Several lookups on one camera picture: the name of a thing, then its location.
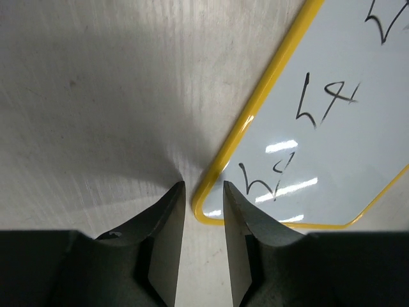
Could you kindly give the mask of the yellow framed small whiteboard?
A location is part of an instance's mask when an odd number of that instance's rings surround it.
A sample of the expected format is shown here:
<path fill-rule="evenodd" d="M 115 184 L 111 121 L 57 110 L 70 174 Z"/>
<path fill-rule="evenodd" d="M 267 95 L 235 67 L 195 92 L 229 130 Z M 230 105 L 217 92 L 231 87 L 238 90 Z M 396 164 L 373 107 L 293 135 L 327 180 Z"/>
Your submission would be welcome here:
<path fill-rule="evenodd" d="M 306 1 L 193 198 L 223 183 L 294 228 L 355 224 L 408 172 L 408 2 Z"/>

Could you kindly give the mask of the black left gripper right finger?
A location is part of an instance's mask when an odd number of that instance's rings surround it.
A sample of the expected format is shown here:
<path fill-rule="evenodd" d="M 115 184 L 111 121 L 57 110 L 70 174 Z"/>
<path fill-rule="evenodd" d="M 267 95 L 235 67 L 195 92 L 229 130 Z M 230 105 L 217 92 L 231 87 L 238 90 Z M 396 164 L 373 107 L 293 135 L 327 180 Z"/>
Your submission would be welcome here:
<path fill-rule="evenodd" d="M 228 181 L 223 209 L 234 306 L 319 306 L 311 239 L 258 209 Z"/>

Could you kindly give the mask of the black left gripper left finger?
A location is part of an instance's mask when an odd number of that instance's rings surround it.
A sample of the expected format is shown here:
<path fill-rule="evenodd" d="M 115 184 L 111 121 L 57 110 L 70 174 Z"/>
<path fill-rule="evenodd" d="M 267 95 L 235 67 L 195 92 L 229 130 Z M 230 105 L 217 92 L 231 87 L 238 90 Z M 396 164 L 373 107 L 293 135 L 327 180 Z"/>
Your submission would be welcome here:
<path fill-rule="evenodd" d="M 103 294 L 116 306 L 174 306 L 185 220 L 185 183 L 97 237 Z"/>

